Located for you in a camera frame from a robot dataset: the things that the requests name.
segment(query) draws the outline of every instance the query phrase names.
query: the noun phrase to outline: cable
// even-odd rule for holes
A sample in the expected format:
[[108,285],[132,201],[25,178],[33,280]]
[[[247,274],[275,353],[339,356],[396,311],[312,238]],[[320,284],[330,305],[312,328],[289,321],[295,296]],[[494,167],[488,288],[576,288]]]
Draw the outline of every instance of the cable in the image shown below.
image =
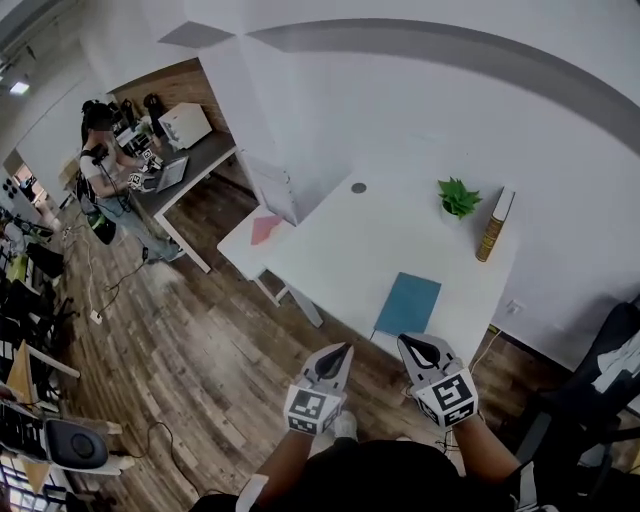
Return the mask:
[[170,449],[171,461],[173,462],[173,465],[176,467],[176,469],[180,472],[182,477],[187,482],[189,482],[191,487],[193,487],[193,489],[196,491],[196,494],[198,495],[198,498],[202,498],[203,496],[208,495],[210,492],[220,493],[221,491],[218,491],[216,489],[207,489],[206,491],[204,491],[204,493],[200,494],[200,491],[198,490],[198,487],[196,486],[196,484],[194,484],[193,481],[187,475],[185,475],[184,471],[182,471],[182,469],[180,469],[180,466],[178,466],[178,462],[176,461],[176,456],[175,456],[175,453],[173,451],[173,432],[171,432],[171,429],[169,427],[167,427],[167,425],[165,423],[163,423],[162,421],[156,421],[153,425],[151,425],[147,429],[147,447],[145,448],[145,450],[142,453],[142,455],[131,455],[130,454],[131,457],[133,457],[134,459],[143,459],[144,457],[149,455],[149,449],[151,448],[151,431],[154,428],[156,428],[158,425],[162,425],[167,430],[167,432],[169,432],[169,439],[171,440],[171,449]]
[[491,345],[493,345],[493,342],[495,341],[495,339],[500,336],[500,334],[502,334],[502,330],[498,330],[498,332],[493,336],[493,338],[491,338],[491,341],[489,341],[489,344],[487,345],[487,348],[484,349],[484,352],[482,353],[482,355],[476,359],[475,363],[473,363],[471,365],[471,368],[469,368],[469,373],[471,375],[473,375],[473,370],[475,370],[477,364],[480,362],[480,360],[487,355],[487,352],[489,352],[489,349],[491,348]]
[[113,286],[107,286],[105,288],[105,291],[110,292],[111,290],[113,290],[114,288],[116,288],[116,294],[111,298],[111,300],[107,303],[107,305],[105,307],[103,307],[100,311],[98,311],[98,316],[102,315],[102,313],[109,307],[111,306],[111,304],[113,304],[116,300],[116,298],[118,297],[118,294],[120,293],[120,283],[122,283],[122,281],[124,281],[125,279],[127,279],[128,277],[131,277],[132,275],[134,275],[136,272],[138,272],[138,270],[140,270],[144,264],[146,263],[146,258],[142,260],[142,263],[140,263],[140,265],[138,265],[138,267],[133,271],[130,272],[129,274],[122,276],[120,278],[120,280],[114,284]]
[[125,211],[124,209],[120,212],[120,213],[116,213],[114,212],[112,209],[107,208],[105,205],[100,204],[100,203],[94,203],[93,201],[89,201],[93,206],[95,206],[96,208],[98,208],[98,211],[100,211],[100,209],[104,209],[107,210],[109,213],[111,213],[114,217],[120,218],[124,215]]
[[91,300],[91,285],[93,284],[93,267],[91,266],[91,246],[89,242],[87,242],[86,237],[84,236],[84,232],[81,231],[82,239],[84,243],[87,244],[87,262],[89,263],[89,306],[91,306],[91,311],[93,311],[93,301]]
[[106,157],[106,155],[109,152],[109,149],[107,147],[107,152],[104,153],[102,155],[102,158],[100,159],[99,156],[96,156],[96,154],[93,154],[92,156],[94,157],[93,160],[91,161],[91,163],[93,164],[94,167],[99,167],[100,170],[102,171],[102,173],[107,177],[107,179],[109,180],[109,183],[111,184],[111,187],[113,188],[113,192],[114,195],[113,197],[116,198],[116,200],[118,201],[118,204],[120,205],[120,208],[122,208],[122,212],[120,214],[116,214],[113,211],[109,210],[109,208],[107,208],[106,206],[102,206],[99,205],[97,203],[94,203],[93,201],[91,201],[89,199],[89,202],[91,204],[93,204],[94,206],[98,207],[98,208],[105,208],[107,211],[111,212],[113,215],[115,215],[116,217],[121,217],[122,215],[126,213],[131,212],[131,202],[130,202],[130,194],[131,191],[127,190],[127,197],[122,199],[121,196],[118,194],[118,187],[116,187],[115,182],[113,181],[113,179],[111,178],[111,175],[107,172],[107,170],[104,168],[104,165],[102,165],[102,160]]

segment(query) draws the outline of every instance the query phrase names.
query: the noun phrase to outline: blue paper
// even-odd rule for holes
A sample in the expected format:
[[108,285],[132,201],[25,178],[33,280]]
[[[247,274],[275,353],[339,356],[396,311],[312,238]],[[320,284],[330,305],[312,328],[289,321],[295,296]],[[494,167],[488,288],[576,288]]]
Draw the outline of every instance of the blue paper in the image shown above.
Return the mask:
[[400,272],[375,329],[391,336],[424,332],[440,293],[440,283]]

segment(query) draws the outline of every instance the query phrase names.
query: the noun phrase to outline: white pot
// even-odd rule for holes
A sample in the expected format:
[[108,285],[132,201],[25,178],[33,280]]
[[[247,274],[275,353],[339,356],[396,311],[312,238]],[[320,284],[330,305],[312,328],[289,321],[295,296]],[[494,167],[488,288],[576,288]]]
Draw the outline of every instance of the white pot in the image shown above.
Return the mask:
[[462,224],[462,219],[457,215],[453,215],[444,209],[442,203],[440,203],[440,217],[442,217],[442,222],[444,222],[447,226],[451,227],[459,227]]

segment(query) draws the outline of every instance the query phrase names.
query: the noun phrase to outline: white table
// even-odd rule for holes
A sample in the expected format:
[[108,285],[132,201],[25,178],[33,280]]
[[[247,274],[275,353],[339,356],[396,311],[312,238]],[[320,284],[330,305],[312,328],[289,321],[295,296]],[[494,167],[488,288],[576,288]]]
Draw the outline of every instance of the white table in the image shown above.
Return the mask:
[[[354,194],[356,182],[367,190]],[[476,259],[500,187],[480,190],[490,199],[453,228],[440,218],[432,176],[352,174],[273,251],[267,268],[288,284],[314,325],[321,320],[312,303],[397,358],[395,338],[374,332],[374,325],[398,272],[440,282],[426,332],[447,340],[468,364],[495,312],[518,245],[515,222],[509,219],[489,261]]]
[[280,306],[280,299],[287,293],[287,287],[285,286],[274,296],[260,280],[260,276],[267,269],[264,265],[267,257],[295,228],[282,219],[280,224],[273,228],[269,238],[258,245],[251,245],[253,222],[255,219],[270,216],[273,216],[272,212],[262,205],[258,206],[231,233],[224,237],[218,244],[218,250],[240,271],[245,279],[256,283],[271,302]]

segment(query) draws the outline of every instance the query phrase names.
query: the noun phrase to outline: potted plant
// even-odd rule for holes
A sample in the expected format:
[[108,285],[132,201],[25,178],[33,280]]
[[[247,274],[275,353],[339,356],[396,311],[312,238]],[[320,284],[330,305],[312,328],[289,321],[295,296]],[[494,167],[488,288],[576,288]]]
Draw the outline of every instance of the potted plant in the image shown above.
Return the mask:
[[440,197],[442,208],[440,210],[442,220],[449,225],[459,225],[467,215],[473,213],[476,204],[482,201],[480,192],[469,192],[460,180],[450,178],[449,181],[440,181]]

